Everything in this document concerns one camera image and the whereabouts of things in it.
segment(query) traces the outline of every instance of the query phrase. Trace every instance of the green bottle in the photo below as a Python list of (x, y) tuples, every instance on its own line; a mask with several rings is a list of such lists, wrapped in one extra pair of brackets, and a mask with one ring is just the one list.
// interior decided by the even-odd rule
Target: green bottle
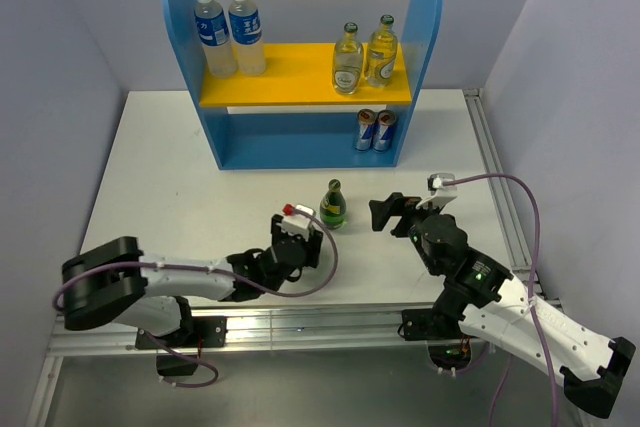
[(337, 229), (344, 224), (347, 213), (347, 203), (340, 192), (340, 181), (333, 179), (329, 182), (329, 191), (320, 202), (320, 219), (329, 229)]

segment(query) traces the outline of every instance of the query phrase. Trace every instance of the robotic arm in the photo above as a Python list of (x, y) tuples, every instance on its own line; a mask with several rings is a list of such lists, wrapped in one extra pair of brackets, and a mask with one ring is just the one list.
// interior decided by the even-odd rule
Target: robotic arm
[[(312, 223), (314, 211), (301, 205), (285, 210), (289, 215), (271, 219), (271, 245), (266, 250), (250, 249), (215, 260), (145, 254), (136, 238), (115, 239), (65, 262), (65, 284), (54, 307), (72, 331), (115, 322), (148, 332), (168, 347), (196, 347), (203, 339), (210, 344), (202, 346), (218, 347), (211, 330), (220, 333), (221, 327), (211, 319), (193, 317), (183, 296), (244, 302), (278, 291), (285, 281), (296, 282), (304, 267), (318, 266), (323, 233)], [(58, 303), (61, 295), (63, 306)], [(191, 363), (185, 368), (183, 363), (176, 370), (173, 362), (170, 370), (163, 370), (157, 365), (161, 375), (190, 375), (197, 367)]]
[(579, 408), (608, 418), (635, 346), (624, 337), (609, 339), (592, 332), (537, 296), (529, 299), (527, 288), (507, 267), (470, 247), (455, 218), (441, 213), (457, 197), (457, 188), (446, 185), (452, 180), (451, 174), (432, 175), (425, 199), (395, 192), (385, 201), (369, 202), (374, 231), (381, 231), (390, 217), (400, 217), (391, 235), (409, 237), (429, 273), (445, 277), (444, 290), (432, 309), (413, 316), (413, 321), (403, 318), (405, 339), (452, 339), (466, 334), (547, 373), (530, 310), (535, 305), (556, 383)]

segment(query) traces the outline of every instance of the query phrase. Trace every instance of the bottle label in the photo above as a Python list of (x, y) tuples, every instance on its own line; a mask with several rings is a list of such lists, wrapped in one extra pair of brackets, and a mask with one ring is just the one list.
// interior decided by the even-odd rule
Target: bottle label
[(336, 79), (336, 85), (344, 90), (351, 89), (358, 80), (356, 75), (348, 70), (336, 70), (334, 77)]
[(395, 63), (396, 58), (391, 59), (391, 62), (387, 63), (380, 67), (380, 77), (383, 79), (388, 79), (393, 74), (393, 64)]
[(239, 44), (255, 44), (262, 37), (262, 27), (257, 9), (253, 14), (246, 17), (229, 12), (229, 21), (231, 22), (233, 38)]
[(220, 12), (213, 19), (196, 17), (198, 34), (203, 44), (216, 46), (222, 45), (229, 40), (229, 28), (224, 18), (224, 12)]
[(340, 215), (340, 206), (331, 205), (326, 197), (322, 199), (322, 208), (328, 210), (332, 214)]
[(395, 55), (385, 59), (384, 52), (371, 50), (367, 57), (367, 75), (387, 80), (391, 77), (391, 74), (393, 74), (395, 61)]

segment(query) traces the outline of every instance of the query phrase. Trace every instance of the energy drink can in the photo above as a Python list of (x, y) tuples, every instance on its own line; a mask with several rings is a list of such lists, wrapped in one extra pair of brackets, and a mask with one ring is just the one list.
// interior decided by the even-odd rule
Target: energy drink can
[(376, 123), (376, 114), (371, 109), (362, 109), (358, 112), (358, 132), (356, 133), (356, 150), (364, 152), (371, 147), (373, 130)]
[(396, 128), (398, 117), (391, 110), (383, 110), (378, 113), (376, 132), (373, 136), (373, 150), (385, 152), (391, 147), (393, 132)]

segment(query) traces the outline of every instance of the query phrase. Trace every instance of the yellow shelf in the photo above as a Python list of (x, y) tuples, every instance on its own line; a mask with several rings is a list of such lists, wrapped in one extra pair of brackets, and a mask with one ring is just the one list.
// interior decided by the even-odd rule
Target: yellow shelf
[(391, 82), (371, 87), (364, 78), (351, 95), (336, 93), (331, 82), (332, 43), (265, 44), (267, 70), (258, 76), (240, 71), (227, 79), (205, 68), (200, 105), (410, 104), (411, 91), (398, 45)]

